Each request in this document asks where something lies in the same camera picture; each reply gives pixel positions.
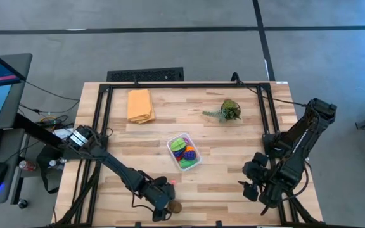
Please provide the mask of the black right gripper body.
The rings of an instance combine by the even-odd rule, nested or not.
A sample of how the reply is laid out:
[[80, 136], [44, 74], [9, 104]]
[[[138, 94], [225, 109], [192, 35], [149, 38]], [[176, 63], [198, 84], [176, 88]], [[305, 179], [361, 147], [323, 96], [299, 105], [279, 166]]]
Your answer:
[[285, 190], [285, 178], [282, 174], [282, 164], [277, 164], [274, 168], [258, 166], [258, 182], [264, 185], [259, 196], [259, 201], [268, 208], [276, 208], [283, 202], [283, 191]]

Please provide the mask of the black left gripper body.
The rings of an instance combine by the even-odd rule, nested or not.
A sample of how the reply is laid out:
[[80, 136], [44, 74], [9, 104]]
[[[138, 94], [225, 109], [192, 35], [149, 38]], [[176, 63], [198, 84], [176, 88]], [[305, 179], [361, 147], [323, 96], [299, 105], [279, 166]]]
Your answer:
[[170, 184], [166, 177], [145, 179], [139, 190], [139, 195], [151, 203], [155, 209], [162, 210], [170, 201]]

